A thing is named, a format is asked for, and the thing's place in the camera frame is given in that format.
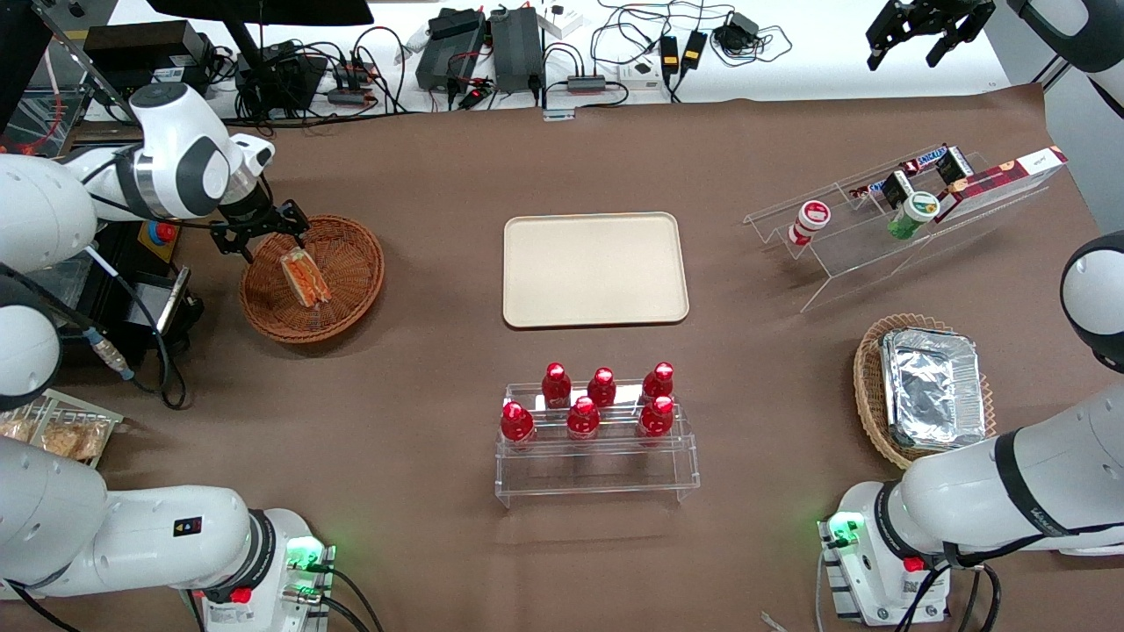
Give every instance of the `clear acrylic stand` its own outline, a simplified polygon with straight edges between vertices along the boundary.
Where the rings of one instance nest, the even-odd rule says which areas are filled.
[[[584,395],[575,388],[571,401]],[[510,508],[516,496],[674,491],[681,502],[699,487],[695,434],[676,401],[676,422],[660,437],[637,437],[641,380],[617,380],[613,406],[600,409],[597,439],[571,441],[565,409],[547,409],[541,385],[508,385],[504,403],[515,400],[531,410],[537,435],[527,445],[496,436],[496,497]]]
[[[1009,220],[1023,200],[1048,188],[1040,186],[940,224],[931,222],[913,237],[898,240],[887,229],[895,211],[881,193],[854,197],[851,191],[886,180],[890,173],[900,169],[900,163],[937,147],[939,145],[934,145],[919,150],[745,216],[742,224],[753,226],[762,242],[776,244],[779,241],[791,259],[813,260],[827,276],[800,308],[801,314],[990,233]],[[989,166],[979,153],[967,154],[964,157],[977,172]],[[945,188],[935,169],[915,175],[909,181],[917,191],[939,193]],[[796,219],[800,206],[808,200],[819,200],[827,205],[832,209],[832,219],[816,233],[810,244],[797,246],[788,240],[788,227]]]

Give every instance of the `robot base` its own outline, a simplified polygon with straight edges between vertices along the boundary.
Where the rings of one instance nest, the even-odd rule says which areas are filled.
[[[874,498],[881,488],[879,482],[862,482],[849,489],[839,512],[819,523],[819,531],[836,613],[853,619],[858,611],[867,625],[897,625],[928,571],[906,571],[882,542],[874,522]],[[839,538],[851,540],[851,544],[827,549]],[[918,604],[914,623],[943,621],[948,596],[945,572]]]
[[[265,578],[253,589],[248,603],[216,604],[202,599],[207,632],[301,632],[310,606],[281,598],[287,587],[319,588],[317,575],[294,570],[290,562],[326,561],[324,544],[312,536],[308,524],[289,509],[265,509],[277,530],[273,561]]]

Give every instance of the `foil container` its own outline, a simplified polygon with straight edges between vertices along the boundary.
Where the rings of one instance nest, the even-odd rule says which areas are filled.
[[[979,362],[971,340],[907,327],[882,336],[890,436],[903,448],[945,451],[984,441]]]

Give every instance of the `white table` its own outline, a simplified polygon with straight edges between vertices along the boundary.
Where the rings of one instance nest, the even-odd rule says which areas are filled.
[[[586,24],[564,40],[577,46],[586,57],[587,71],[592,67],[589,61],[589,43],[593,29],[605,24],[610,10],[600,7],[593,0],[571,0],[580,6]],[[864,99],[885,97],[933,97],[978,94],[1010,83],[1007,80],[999,61],[988,42],[980,34],[972,44],[959,46],[945,55],[941,64],[930,69],[925,64],[925,55],[936,42],[933,36],[919,37],[897,46],[887,53],[886,60],[878,72],[867,69],[869,46],[865,39],[867,28],[885,3],[883,0],[849,0],[846,2],[827,0],[728,0],[750,19],[762,27],[778,25],[785,29],[792,42],[792,49],[773,63],[752,63],[742,67],[731,69],[715,58],[709,46],[703,53],[698,70],[692,71],[685,80],[678,96],[683,101],[724,101],[746,98],[761,101],[806,100],[806,99]],[[464,2],[415,2],[415,3],[373,3],[371,4],[375,24],[387,26],[402,38],[408,39],[429,18],[437,15],[443,6],[463,9]],[[496,8],[486,6],[484,9]],[[724,16],[726,9],[707,9],[706,16]],[[152,10],[145,0],[119,0],[110,25],[160,21],[176,19],[160,15]],[[190,20],[192,27],[205,33],[216,44],[235,48],[230,35],[221,22],[209,20]],[[659,24],[637,22],[649,37],[659,36]],[[672,34],[679,37],[680,48],[687,42],[687,35],[695,27],[695,18],[676,18],[672,20]],[[704,29],[719,25],[718,19],[705,20]],[[257,38],[256,25],[248,25],[251,34]],[[266,26],[264,28],[265,44],[273,44],[290,38],[305,43],[334,42],[348,52],[355,38],[366,27],[290,27]],[[553,38],[547,35],[547,43]],[[772,46],[779,46],[779,38]],[[397,44],[389,34],[375,31],[363,38],[363,45],[370,48],[379,61],[379,65],[390,81],[392,90],[397,89],[399,66],[395,65]],[[598,56],[602,58],[629,58],[637,48],[614,33],[606,33],[598,46]],[[771,56],[772,48],[765,51]],[[400,102],[415,111],[429,111],[430,96],[420,90],[414,79],[414,71],[420,55],[407,61],[406,81],[402,87]],[[572,62],[565,55],[552,54],[547,64],[547,83],[561,81],[572,73]],[[609,81],[616,78],[616,66],[599,67],[599,72]],[[477,64],[473,73],[484,76],[492,72],[490,60]],[[335,87],[330,78],[321,83],[320,91]],[[445,109],[445,96],[435,93],[438,106]],[[575,105],[613,101],[617,93],[606,93],[595,97],[571,97],[563,89],[551,92],[552,108],[573,107]],[[208,99],[215,110],[224,118],[234,117],[234,81],[219,83],[211,89]],[[668,102],[664,91],[633,92],[629,103]],[[531,107],[534,100],[529,92],[517,92],[510,97],[500,96],[495,108]],[[478,106],[483,109],[487,103]],[[314,100],[312,109],[326,115],[337,111],[341,115],[355,111],[354,108],[335,108],[327,103],[325,97]],[[382,107],[371,110],[381,112]],[[92,106],[87,115],[90,120],[107,120],[108,116],[100,106]]]

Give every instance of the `table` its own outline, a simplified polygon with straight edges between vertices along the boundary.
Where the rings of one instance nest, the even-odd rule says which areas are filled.
[[[992,162],[1045,146],[1036,87],[581,110],[568,123],[528,110],[393,117],[281,130],[274,142],[279,199],[353,217],[379,236],[387,273],[371,313],[319,346],[274,344],[241,315],[243,262],[191,234],[178,256],[208,306],[180,361],[192,407],[167,412],[101,369],[64,373],[56,388],[136,421],[102,459],[110,488],[224,486],[250,506],[300,513],[339,545],[339,568],[364,587],[388,632],[764,630],[761,611],[812,630],[815,520],[852,485],[900,476],[854,409],[852,355],[871,323],[915,312],[971,336],[1000,431],[1045,419],[1114,379],[1058,303],[1064,262],[1096,235],[1066,173],[988,237],[803,315],[816,279],[741,226],[749,210],[918,145],[958,143]],[[608,210],[676,215],[687,319],[507,327],[505,223]],[[682,505],[670,495],[602,495],[506,511],[492,495],[504,385],[535,380],[555,360],[575,380],[602,364],[625,378],[673,362],[701,487]],[[1019,553],[996,568],[1000,630],[1124,624],[1118,560]],[[953,584],[959,613],[968,581]],[[861,630],[833,620],[828,599],[830,630]],[[91,632],[193,630],[166,588],[47,606]],[[977,610],[971,629],[986,606]],[[0,622],[51,629],[19,604],[0,604]]]
[[[822,0],[767,0],[751,2],[750,0],[732,0],[731,3],[755,20],[761,26],[779,25],[792,42],[792,49],[774,63],[753,63],[743,67],[728,69],[714,57],[714,51],[705,51],[703,63],[697,71],[685,80],[679,97],[683,101],[725,101],[735,98],[754,99],[759,101],[801,100],[801,99],[863,99],[871,97],[931,97],[943,94],[978,94],[1010,85],[1004,74],[999,61],[987,40],[986,34],[972,43],[958,47],[945,56],[936,69],[930,69],[924,61],[925,54],[932,47],[935,38],[923,37],[907,42],[887,54],[886,61],[878,72],[867,69],[869,45],[865,33],[874,16],[885,3],[882,0],[854,0],[852,2],[823,2]],[[575,45],[587,60],[587,70],[592,67],[589,62],[589,42],[592,30],[605,24],[610,10],[593,2],[581,2],[586,16],[586,26],[565,38]],[[418,3],[374,3],[371,6],[375,24],[395,29],[405,42],[420,26],[437,15],[441,7],[464,8],[459,2],[418,2]],[[707,2],[705,6],[716,6]],[[707,19],[704,25],[709,28],[720,24],[711,17],[725,16],[727,9],[715,8],[705,11]],[[110,25],[172,20],[148,6],[145,0],[119,0],[110,17]],[[208,20],[190,20],[199,33],[207,34],[219,45],[232,46],[233,40],[220,22]],[[659,34],[658,25],[640,22],[650,36]],[[695,17],[677,18],[672,21],[673,34],[679,36],[680,46],[687,40],[687,34],[696,25]],[[257,38],[257,28],[248,26],[251,34]],[[365,27],[288,27],[266,26],[264,42],[272,44],[290,38],[305,43],[334,42],[345,51],[350,51],[355,38]],[[547,36],[547,43],[553,38]],[[620,37],[606,34],[598,47],[601,58],[629,58],[638,51]],[[372,49],[384,74],[388,75],[391,88],[397,89],[399,73],[395,72],[393,56],[397,45],[386,33],[377,33],[363,39],[365,46]],[[419,56],[407,62],[406,83],[402,88],[401,103],[411,110],[429,111],[432,101],[428,93],[422,91],[414,79]],[[492,64],[484,61],[479,64],[478,76],[488,73]],[[616,67],[599,69],[608,80],[616,76]],[[547,63],[549,83],[564,80],[573,72],[569,57],[551,55]],[[324,80],[321,91],[335,87],[330,79]],[[575,105],[596,102],[598,98],[571,98],[560,91],[555,97],[552,92],[552,107],[573,107]],[[614,96],[602,97],[604,101],[615,100]],[[444,94],[437,96],[439,109],[445,109]],[[210,102],[215,110],[225,118],[234,117],[234,81],[227,81],[212,89]],[[662,91],[646,93],[634,92],[628,103],[667,102]],[[497,99],[495,108],[532,107],[534,100],[529,92],[515,93],[511,97]],[[318,114],[333,111],[346,114],[347,108],[335,108],[327,103],[325,97],[316,97],[312,106]],[[90,120],[108,120],[101,106],[94,103],[87,116]]]

